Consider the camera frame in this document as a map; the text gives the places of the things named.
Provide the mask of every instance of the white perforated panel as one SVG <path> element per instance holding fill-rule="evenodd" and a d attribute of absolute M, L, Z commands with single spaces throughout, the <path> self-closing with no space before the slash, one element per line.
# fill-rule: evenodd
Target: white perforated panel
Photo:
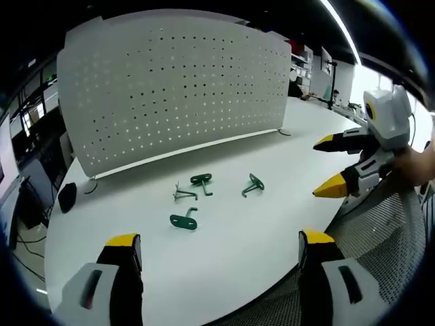
<path fill-rule="evenodd" d="M 289 44 L 193 17 L 97 18 L 69 32 L 59 95 L 89 177 L 162 153 L 282 126 Z"/>

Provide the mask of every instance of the desk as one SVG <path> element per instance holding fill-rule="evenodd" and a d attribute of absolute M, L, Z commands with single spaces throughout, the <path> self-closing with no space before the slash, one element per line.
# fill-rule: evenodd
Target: desk
<path fill-rule="evenodd" d="M 120 234 L 141 235 L 144 325 L 202 325 L 249 303 L 298 261 L 298 232 L 325 230 L 343 200 L 311 192 L 358 158 L 322 153 L 313 145 L 328 133 L 356 126 L 322 107 L 289 98 L 285 128 L 152 162 L 99 180 L 89 188 L 77 160 L 64 184 L 76 182 L 77 202 L 62 214 L 56 202 L 46 240 L 45 273 L 53 310 L 65 283 L 104 244 Z M 212 173 L 213 192 L 174 202 L 175 183 L 192 190 L 190 177 Z M 249 173 L 265 190 L 241 191 Z M 197 212 L 194 232 L 174 228 L 171 214 Z"/>

